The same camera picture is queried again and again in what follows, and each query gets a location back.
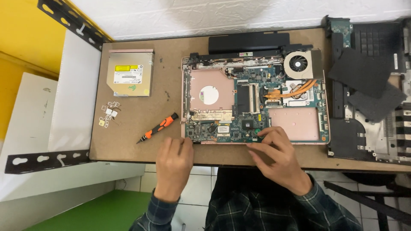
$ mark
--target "person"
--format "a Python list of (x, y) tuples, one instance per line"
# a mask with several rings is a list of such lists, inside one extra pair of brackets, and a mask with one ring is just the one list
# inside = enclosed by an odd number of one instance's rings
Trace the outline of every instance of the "person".
[[(219, 168), (205, 230), (362, 230), (357, 219), (301, 169), (281, 127), (265, 128), (257, 135), (265, 136), (262, 142), (247, 143), (247, 147), (258, 169)], [(265, 153), (272, 163), (266, 164), (255, 150)], [(164, 140), (157, 154), (157, 186), (148, 210), (129, 231), (171, 230), (193, 156), (189, 138)]]

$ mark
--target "orange screwdriver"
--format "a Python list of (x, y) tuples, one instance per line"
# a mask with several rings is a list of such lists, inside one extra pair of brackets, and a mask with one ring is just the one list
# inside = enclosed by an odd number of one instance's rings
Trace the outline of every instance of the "orange screwdriver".
[(164, 127), (169, 126), (177, 118), (178, 118), (177, 113), (174, 113), (173, 115), (169, 116), (168, 118), (163, 120), (163, 122), (161, 122), (159, 125), (155, 126), (155, 128), (146, 132), (144, 136), (136, 144), (140, 143), (141, 141), (145, 141), (146, 139), (150, 139), (154, 134), (156, 134), (158, 131), (160, 131)]

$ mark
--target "cooling fan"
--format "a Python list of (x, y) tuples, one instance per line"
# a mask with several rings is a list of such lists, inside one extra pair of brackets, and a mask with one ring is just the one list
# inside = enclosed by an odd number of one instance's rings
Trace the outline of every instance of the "cooling fan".
[(313, 56), (316, 50), (306, 52), (294, 51), (284, 59), (284, 71), (292, 79), (314, 79), (321, 78), (313, 71)]

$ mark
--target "brown desk surface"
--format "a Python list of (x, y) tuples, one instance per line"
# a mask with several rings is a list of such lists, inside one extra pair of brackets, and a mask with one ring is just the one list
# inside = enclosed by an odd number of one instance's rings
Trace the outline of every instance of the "brown desk surface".
[[(313, 44), (315, 48), (320, 48), (324, 69), (326, 73), (328, 72), (331, 62), (330, 42), (325, 39), (323, 29), (284, 32), (290, 33), (291, 43)], [(154, 49), (155, 61), (150, 97), (113, 96), (113, 91), (106, 84), (111, 49)], [(136, 145), (144, 133), (173, 112), (181, 114), (181, 58), (189, 56), (191, 52), (208, 54), (208, 37), (117, 42), (103, 45), (91, 140), (91, 159), (155, 162), (157, 149), (162, 140), (166, 136), (180, 137), (181, 127), (177, 120), (150, 140)], [(115, 118), (115, 121), (121, 125), (110, 122), (108, 128), (99, 126), (99, 117), (105, 116), (101, 107), (113, 101), (121, 104), (121, 112)], [(411, 172), (411, 166), (327, 158), (325, 146), (296, 145), (295, 149), (303, 168)], [(194, 163), (254, 165), (246, 146), (243, 145), (195, 145)]]

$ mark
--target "hand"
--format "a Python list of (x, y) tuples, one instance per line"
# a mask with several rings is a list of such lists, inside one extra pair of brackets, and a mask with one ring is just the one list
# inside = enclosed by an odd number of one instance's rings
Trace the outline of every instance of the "hand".
[(275, 161), (275, 163), (267, 165), (254, 151), (249, 150), (263, 175), (295, 195), (307, 194), (312, 188), (311, 179), (298, 164), (294, 147), (284, 129), (269, 127), (257, 135), (265, 136), (265, 138), (261, 143), (247, 143), (247, 146), (264, 152)]
[(193, 142), (190, 138), (167, 137), (157, 153), (157, 186), (154, 196), (164, 202), (176, 202), (193, 168)]

